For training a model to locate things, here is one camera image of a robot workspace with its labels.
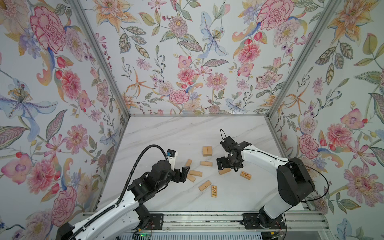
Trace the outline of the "plain wood block with holes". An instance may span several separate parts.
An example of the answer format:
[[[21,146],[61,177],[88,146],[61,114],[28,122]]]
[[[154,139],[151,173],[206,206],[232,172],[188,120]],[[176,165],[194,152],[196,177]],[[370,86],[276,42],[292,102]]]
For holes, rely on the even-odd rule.
[[[194,170],[189,171],[189,174],[192,176],[196,176],[196,177],[202,177],[203,176],[202,172],[194,171]]]

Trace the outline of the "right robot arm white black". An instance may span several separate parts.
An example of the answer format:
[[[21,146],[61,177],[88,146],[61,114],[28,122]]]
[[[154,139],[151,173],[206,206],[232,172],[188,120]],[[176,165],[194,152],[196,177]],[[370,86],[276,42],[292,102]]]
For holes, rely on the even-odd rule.
[[[218,170],[233,169],[236,172],[244,167],[244,162],[254,164],[277,180],[278,194],[266,203],[255,217],[257,225],[269,228],[286,211],[304,201],[316,190],[307,167],[299,158],[286,159],[262,151],[251,143],[236,143],[232,137],[221,140],[227,156],[217,158]]]

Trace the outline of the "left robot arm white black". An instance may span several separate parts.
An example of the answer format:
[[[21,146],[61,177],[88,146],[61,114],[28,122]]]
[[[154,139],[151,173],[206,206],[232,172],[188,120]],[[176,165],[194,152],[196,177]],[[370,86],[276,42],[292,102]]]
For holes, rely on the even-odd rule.
[[[181,170],[173,168],[168,160],[158,161],[151,171],[133,180],[121,199],[74,225],[64,224],[59,228],[56,239],[112,240],[125,231],[144,229],[151,218],[144,203],[170,182],[184,183],[189,171],[189,167],[182,167]]]

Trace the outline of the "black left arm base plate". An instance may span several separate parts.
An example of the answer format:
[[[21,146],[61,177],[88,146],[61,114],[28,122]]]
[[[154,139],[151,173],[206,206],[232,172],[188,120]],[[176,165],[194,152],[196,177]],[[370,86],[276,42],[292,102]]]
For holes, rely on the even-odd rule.
[[[139,215],[139,224],[134,230],[162,230],[164,224],[164,214],[146,213]]]

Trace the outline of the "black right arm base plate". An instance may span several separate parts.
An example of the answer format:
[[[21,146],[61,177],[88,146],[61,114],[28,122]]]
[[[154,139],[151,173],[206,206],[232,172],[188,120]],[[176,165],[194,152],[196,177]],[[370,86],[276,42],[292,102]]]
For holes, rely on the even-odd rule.
[[[244,213],[241,225],[246,230],[283,230],[286,228],[286,222],[283,215],[276,219],[271,219],[267,215],[259,213]]]

